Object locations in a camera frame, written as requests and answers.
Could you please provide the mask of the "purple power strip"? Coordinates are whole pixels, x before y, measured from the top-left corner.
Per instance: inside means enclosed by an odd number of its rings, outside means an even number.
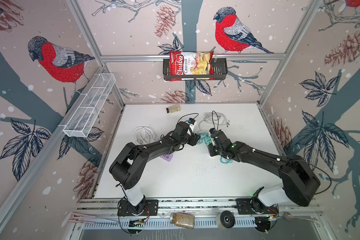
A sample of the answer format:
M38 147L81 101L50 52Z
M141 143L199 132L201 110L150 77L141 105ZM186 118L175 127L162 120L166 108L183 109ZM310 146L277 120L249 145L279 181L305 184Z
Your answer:
M167 162L170 162L173 159L173 154L162 155L161 158L166 160Z

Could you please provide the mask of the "teal charger with cable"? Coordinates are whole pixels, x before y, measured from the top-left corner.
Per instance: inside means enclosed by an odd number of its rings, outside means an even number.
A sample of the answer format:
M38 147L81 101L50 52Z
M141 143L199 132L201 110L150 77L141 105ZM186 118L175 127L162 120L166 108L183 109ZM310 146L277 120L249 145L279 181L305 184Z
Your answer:
M208 147L210 144L213 143L211 135L207 131L200 131L198 132L198 135L200 136L200 139L198 140L197 144L200 145L202 143L206 144Z

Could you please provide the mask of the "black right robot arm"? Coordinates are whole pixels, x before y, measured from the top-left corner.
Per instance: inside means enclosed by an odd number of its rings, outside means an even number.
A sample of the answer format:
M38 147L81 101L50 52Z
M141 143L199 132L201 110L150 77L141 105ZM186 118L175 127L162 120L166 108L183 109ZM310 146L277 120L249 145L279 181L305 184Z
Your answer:
M320 180L300 156L292 160L273 155L242 143L232 143L221 130L209 130L212 143L208 145L210 156L245 163L268 171L282 180L271 188L260 187L250 200L252 210L262 214L265 208L286 202L307 207L321 185Z

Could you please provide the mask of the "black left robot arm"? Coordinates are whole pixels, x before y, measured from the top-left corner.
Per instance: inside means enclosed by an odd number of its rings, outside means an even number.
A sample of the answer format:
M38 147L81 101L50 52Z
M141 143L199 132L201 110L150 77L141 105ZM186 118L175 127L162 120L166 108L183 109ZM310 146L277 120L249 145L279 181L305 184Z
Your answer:
M125 194L125 198L119 203L121 207L118 211L119 216L138 216L149 212L150 209L146 207L146 196L139 186L147 163L158 157L181 151L185 145L197 145L200 136L194 133L195 125L195 118L178 121L173 131L156 142L125 145L109 168L110 174L119 182Z

